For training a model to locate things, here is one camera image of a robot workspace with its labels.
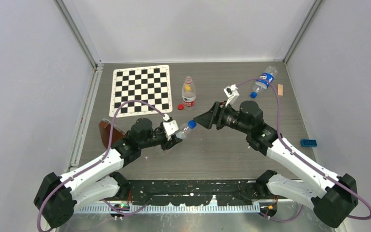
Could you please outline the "clear bottle blue label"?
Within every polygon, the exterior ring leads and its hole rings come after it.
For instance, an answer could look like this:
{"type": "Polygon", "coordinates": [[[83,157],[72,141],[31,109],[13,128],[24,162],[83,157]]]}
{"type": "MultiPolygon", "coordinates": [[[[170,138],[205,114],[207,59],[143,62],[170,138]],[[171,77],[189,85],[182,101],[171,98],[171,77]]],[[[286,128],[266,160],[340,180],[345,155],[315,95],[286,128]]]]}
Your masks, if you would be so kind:
{"type": "Polygon", "coordinates": [[[187,124],[185,123],[180,127],[180,130],[176,133],[177,138],[184,140],[191,133],[193,129],[190,129],[187,124]]]}

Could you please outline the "clear bottle red label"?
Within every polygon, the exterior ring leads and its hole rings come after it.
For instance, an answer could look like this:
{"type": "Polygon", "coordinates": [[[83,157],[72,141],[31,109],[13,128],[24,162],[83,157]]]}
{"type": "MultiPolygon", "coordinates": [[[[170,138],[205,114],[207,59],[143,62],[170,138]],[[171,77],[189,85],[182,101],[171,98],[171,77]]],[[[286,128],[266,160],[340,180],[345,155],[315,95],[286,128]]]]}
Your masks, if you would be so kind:
{"type": "Polygon", "coordinates": [[[196,87],[192,77],[188,76],[185,78],[185,82],[182,87],[182,100],[185,108],[191,109],[196,103],[196,87]],[[185,90],[185,85],[190,85],[191,91],[185,90]]]}

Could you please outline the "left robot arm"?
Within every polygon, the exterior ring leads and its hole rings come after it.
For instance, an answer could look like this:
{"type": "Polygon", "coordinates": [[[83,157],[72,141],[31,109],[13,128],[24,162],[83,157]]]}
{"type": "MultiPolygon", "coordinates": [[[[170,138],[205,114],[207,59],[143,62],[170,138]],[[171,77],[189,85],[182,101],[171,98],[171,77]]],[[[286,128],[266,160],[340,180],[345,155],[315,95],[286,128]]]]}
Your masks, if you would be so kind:
{"type": "Polygon", "coordinates": [[[58,228],[86,205],[110,197],[125,199],[128,182],[119,170],[139,158],[143,149],[160,146],[168,150],[185,137],[172,118],[156,128],[151,120],[138,119],[123,138],[99,157],[68,173],[51,172],[43,178],[33,201],[39,210],[37,225],[44,218],[51,229],[58,228]]]}

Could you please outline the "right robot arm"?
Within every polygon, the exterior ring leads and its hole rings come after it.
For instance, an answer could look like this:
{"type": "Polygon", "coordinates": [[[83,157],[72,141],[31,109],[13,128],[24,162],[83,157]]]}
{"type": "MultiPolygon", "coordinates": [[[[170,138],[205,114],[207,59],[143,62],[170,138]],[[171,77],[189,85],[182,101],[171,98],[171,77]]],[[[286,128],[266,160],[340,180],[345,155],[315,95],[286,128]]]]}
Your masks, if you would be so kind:
{"type": "Polygon", "coordinates": [[[267,170],[257,178],[257,194],[262,198],[279,195],[313,210],[327,226],[339,227],[358,205],[356,180],[340,176],[298,151],[281,133],[264,122],[263,111],[254,101],[244,101],[239,110],[215,102],[209,111],[194,118],[206,129],[229,127],[246,135],[246,141],[262,155],[273,159],[302,181],[296,182],[267,170]]]}

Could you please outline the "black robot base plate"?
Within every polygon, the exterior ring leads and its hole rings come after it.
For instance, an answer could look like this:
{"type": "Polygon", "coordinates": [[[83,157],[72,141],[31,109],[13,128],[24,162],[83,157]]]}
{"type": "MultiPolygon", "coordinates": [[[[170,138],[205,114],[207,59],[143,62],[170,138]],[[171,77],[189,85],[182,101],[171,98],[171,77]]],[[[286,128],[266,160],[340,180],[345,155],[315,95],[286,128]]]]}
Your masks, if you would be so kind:
{"type": "Polygon", "coordinates": [[[255,180],[248,179],[129,180],[124,186],[124,194],[106,198],[139,206],[206,206],[212,200],[216,200],[219,206],[239,206],[276,199],[285,197],[266,193],[255,180]]]}

